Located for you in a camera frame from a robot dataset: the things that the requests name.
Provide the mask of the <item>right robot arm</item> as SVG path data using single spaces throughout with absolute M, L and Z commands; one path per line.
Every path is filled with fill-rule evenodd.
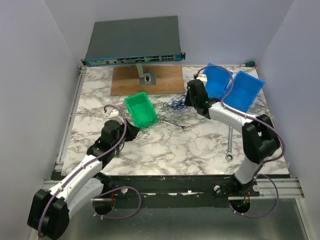
M 216 98 L 209 98 L 204 83 L 199 79 L 187 83 L 185 104 L 207 119 L 223 123 L 242 136 L 244 159 L 231 176 L 230 191 L 241 196 L 258 173 L 263 161 L 280 148 L 280 138 L 274 132 L 271 119 L 266 114 L 254 116 L 223 106 Z

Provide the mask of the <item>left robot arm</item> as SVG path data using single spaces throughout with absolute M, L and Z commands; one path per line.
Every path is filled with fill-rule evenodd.
M 129 186 L 112 188 L 99 173 L 120 152 L 120 145 L 134 140 L 139 131 L 127 120 L 106 121 L 78 166 L 50 189 L 35 193 L 27 225 L 37 230 L 38 237 L 60 238 L 75 213 L 94 197 L 112 196 L 115 191 L 138 192 Z

